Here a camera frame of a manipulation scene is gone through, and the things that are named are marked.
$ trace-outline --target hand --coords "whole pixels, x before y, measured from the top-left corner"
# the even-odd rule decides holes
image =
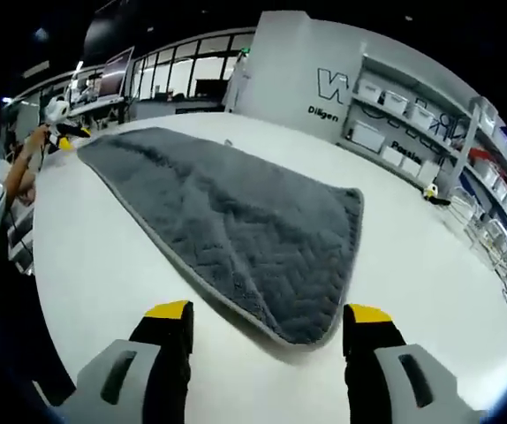
[[[45,143],[49,128],[47,125],[38,126],[30,137],[24,143],[24,148],[20,152],[20,155],[24,155],[26,159],[32,157],[32,155],[38,150],[43,148],[43,143]]]

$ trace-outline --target person's arm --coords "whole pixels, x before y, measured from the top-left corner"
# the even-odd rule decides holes
[[[14,161],[8,175],[6,176],[6,180],[4,181],[4,188],[6,189],[6,208],[10,208],[11,204],[16,199],[16,196],[20,193],[20,189],[23,189],[24,186],[20,187],[22,183],[22,178],[27,171],[27,165],[30,163],[30,159],[32,159],[32,155],[43,147],[43,143],[45,142],[46,133],[48,132],[48,127],[46,125],[42,125],[37,127],[29,140],[24,144],[24,148]]]

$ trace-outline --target white table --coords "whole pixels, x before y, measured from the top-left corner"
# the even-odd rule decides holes
[[[507,305],[501,282],[451,234],[420,192],[372,163],[302,132],[223,113],[153,118],[365,195],[348,301],[389,313],[488,408],[507,386]],[[349,422],[341,329],[314,352],[291,354],[238,330],[187,284],[76,156],[56,155],[37,181],[34,265],[49,332],[72,379],[152,306],[195,308],[187,422]]]

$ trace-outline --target gray towel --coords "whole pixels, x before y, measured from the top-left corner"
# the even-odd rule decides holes
[[[326,341],[358,252],[359,190],[162,128],[103,136],[79,158],[225,305],[283,345]]]

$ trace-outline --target ceiling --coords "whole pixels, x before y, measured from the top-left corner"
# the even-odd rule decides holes
[[[36,78],[43,80],[69,71],[81,58],[85,64],[99,64],[132,45],[145,52],[210,31],[254,27],[264,10],[304,10],[313,19],[363,27],[431,56],[485,95],[507,123],[507,11],[431,6],[418,10],[401,3],[398,7],[379,7],[366,2],[344,4],[341,8],[299,1],[65,2],[51,11],[43,11],[39,21],[33,22],[33,36],[16,63],[12,91],[31,86]],[[43,60],[50,61],[50,68],[25,84],[20,79],[21,73]]]

